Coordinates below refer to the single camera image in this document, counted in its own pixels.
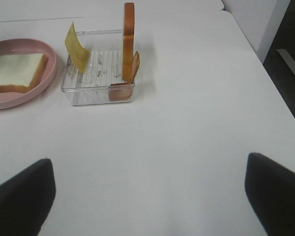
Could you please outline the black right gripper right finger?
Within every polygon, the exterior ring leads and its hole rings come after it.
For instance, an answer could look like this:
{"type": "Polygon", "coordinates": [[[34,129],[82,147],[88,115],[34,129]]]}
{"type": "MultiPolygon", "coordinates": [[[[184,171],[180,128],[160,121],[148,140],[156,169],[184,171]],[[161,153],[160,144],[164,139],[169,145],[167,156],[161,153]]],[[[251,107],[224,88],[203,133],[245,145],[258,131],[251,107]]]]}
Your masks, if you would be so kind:
{"type": "Polygon", "coordinates": [[[295,236],[295,173],[260,153],[248,155],[248,201],[269,236],[295,236]]]}

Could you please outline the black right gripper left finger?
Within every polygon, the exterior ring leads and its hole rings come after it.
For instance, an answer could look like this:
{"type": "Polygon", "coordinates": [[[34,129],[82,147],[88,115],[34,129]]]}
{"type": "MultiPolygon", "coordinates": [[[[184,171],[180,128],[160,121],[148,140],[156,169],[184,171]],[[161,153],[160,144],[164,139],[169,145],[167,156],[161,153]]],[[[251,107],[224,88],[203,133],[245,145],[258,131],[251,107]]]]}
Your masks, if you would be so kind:
{"type": "Polygon", "coordinates": [[[40,159],[0,185],[0,236],[36,236],[56,196],[50,159],[40,159]]]}

